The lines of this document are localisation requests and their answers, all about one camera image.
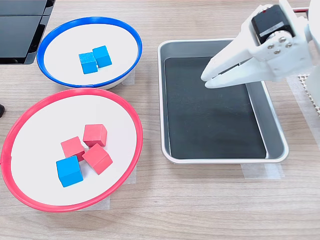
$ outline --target blue cube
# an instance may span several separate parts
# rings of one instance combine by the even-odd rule
[[[99,68],[103,68],[112,64],[106,46],[94,48],[92,51]]]
[[[79,54],[79,59],[84,74],[98,72],[97,62],[92,52]]]
[[[84,179],[77,156],[71,156],[57,161],[56,168],[58,170],[59,180],[64,188],[79,183]]]

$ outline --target robotic arm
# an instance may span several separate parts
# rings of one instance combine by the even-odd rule
[[[287,0],[260,5],[242,24],[239,35],[210,60],[201,75],[205,87],[281,80],[311,67],[308,43],[313,40],[320,53],[319,24],[320,0],[311,0],[309,21],[297,17]],[[320,79],[317,82],[319,91]]]

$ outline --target red rim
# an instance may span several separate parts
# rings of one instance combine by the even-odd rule
[[[121,105],[130,115],[130,117],[133,120],[135,130],[136,130],[136,148],[134,152],[134,156],[132,158],[132,161],[126,170],[126,172],[122,175],[122,177],[112,186],[110,187],[107,191],[104,193],[100,194],[99,196],[96,196],[88,201],[84,201],[81,203],[73,204],[73,205],[66,205],[66,206],[56,206],[56,205],[49,205],[49,204],[44,204],[40,203],[38,201],[35,201],[25,195],[16,185],[12,173],[11,173],[11,151],[12,147],[14,144],[14,141],[16,139],[16,136],[22,126],[26,123],[26,121],[37,111],[40,109],[44,108],[45,106],[54,103],[58,100],[69,98],[69,97],[74,97],[74,96],[79,96],[79,95],[96,95],[96,96],[101,96],[108,98],[119,105]],[[131,172],[134,170],[138,159],[141,154],[143,146],[143,129],[142,125],[139,119],[138,114],[136,113],[135,109],[122,97],[106,90],[102,89],[97,89],[97,88],[74,88],[74,89],[69,89],[65,90],[62,92],[58,92],[56,94],[53,94],[51,96],[46,97],[45,99],[39,101],[32,107],[30,107],[12,126],[10,129],[3,147],[2,147],[2,152],[1,152],[1,158],[0,158],[0,164],[1,164],[1,169],[2,169],[2,176],[3,180],[10,190],[10,192],[22,203],[28,205],[29,207],[32,207],[37,210],[45,211],[45,212],[72,212],[75,210],[83,209],[86,207],[89,207],[93,204],[96,204],[97,202],[103,200],[110,194],[112,194],[117,188],[119,188],[124,181],[130,176]]]

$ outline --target screw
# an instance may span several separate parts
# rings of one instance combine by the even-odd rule
[[[280,42],[280,43],[284,43],[286,40],[287,40],[287,39],[286,39],[284,36],[282,36],[282,37],[279,38],[279,42]]]

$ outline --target red cube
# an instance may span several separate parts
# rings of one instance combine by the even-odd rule
[[[113,163],[109,154],[98,143],[82,156],[98,175]]]
[[[107,129],[103,124],[87,124],[84,127],[83,142],[92,147],[99,144],[105,147],[107,143]]]
[[[66,158],[76,156],[79,162],[84,159],[82,155],[85,154],[85,149],[78,136],[62,142],[61,146]]]

